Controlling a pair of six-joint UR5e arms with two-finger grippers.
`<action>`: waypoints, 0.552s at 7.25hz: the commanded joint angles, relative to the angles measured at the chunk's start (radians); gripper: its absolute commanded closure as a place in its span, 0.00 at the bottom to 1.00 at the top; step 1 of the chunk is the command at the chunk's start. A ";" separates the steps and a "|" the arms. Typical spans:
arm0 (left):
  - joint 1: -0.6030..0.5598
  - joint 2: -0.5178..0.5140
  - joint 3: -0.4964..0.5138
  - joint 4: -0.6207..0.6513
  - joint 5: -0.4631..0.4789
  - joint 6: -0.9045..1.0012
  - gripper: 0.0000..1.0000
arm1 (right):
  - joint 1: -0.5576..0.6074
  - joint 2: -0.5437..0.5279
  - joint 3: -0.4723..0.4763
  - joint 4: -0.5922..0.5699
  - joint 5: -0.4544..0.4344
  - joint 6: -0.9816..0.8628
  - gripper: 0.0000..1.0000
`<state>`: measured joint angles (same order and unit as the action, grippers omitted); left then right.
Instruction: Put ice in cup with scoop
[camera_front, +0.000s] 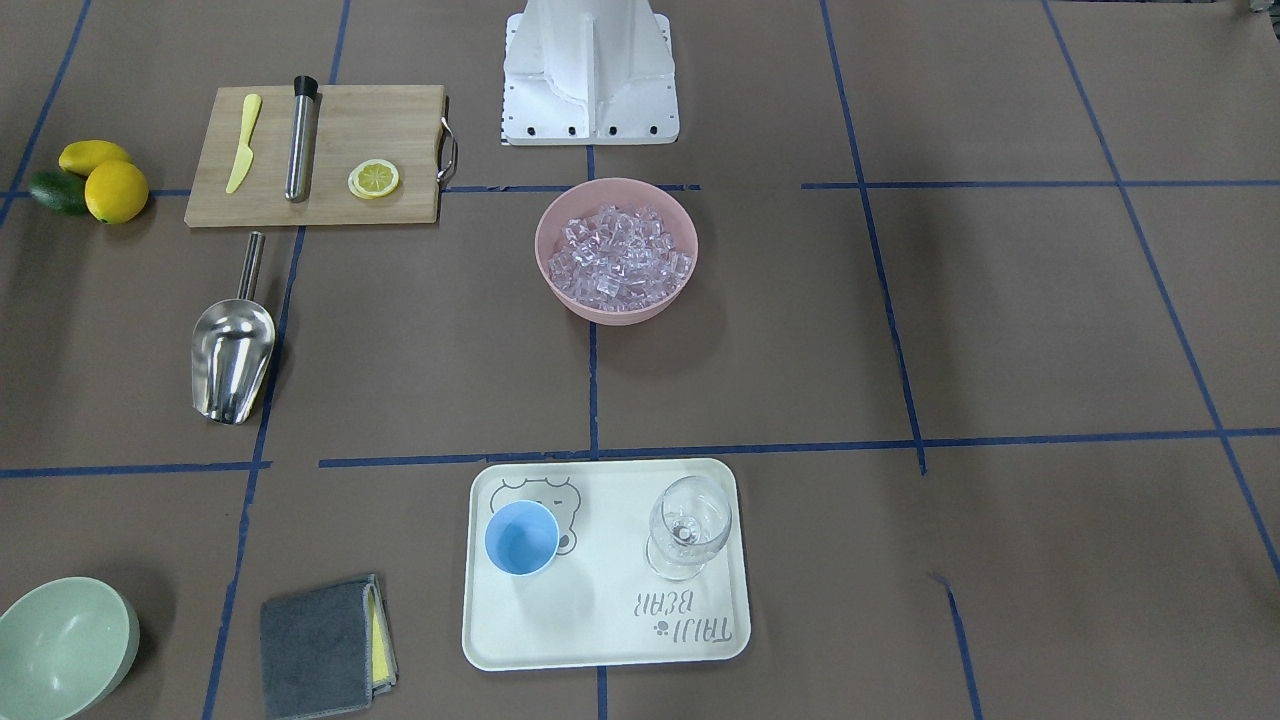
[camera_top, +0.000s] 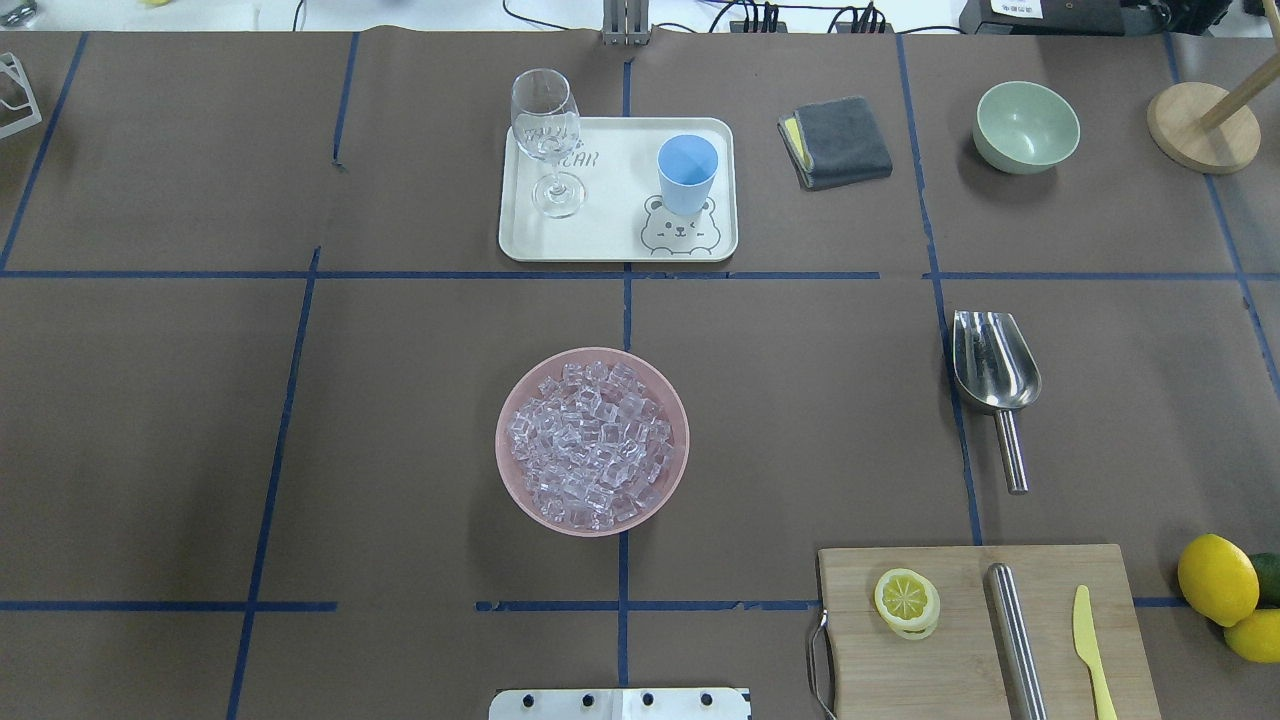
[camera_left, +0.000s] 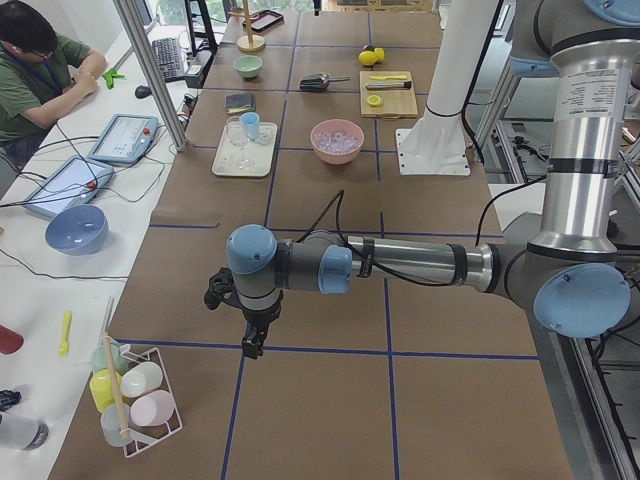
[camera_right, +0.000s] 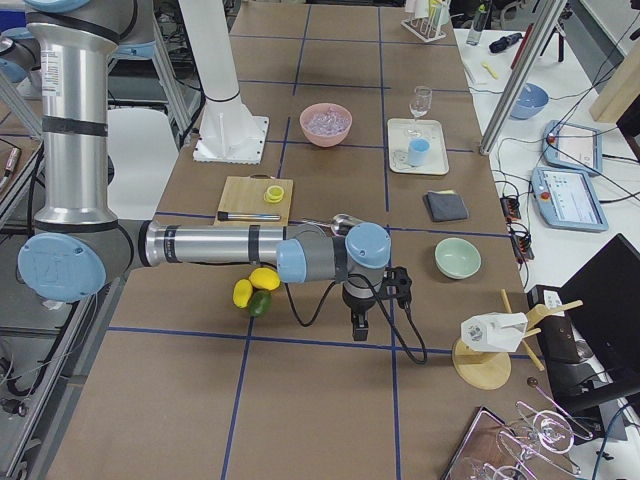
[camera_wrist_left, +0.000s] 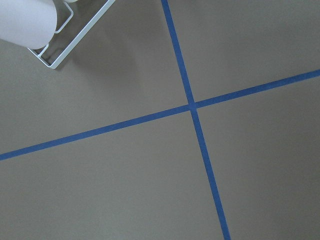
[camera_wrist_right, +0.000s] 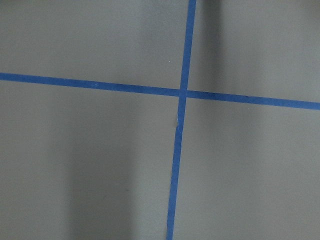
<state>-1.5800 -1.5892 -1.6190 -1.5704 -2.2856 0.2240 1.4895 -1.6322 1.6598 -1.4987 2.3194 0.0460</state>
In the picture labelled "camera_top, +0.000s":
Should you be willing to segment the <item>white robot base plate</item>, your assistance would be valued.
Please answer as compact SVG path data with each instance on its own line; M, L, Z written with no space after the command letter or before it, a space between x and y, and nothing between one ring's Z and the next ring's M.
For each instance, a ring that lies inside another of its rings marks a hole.
M751 719L750 691L732 687L508 689L489 719Z

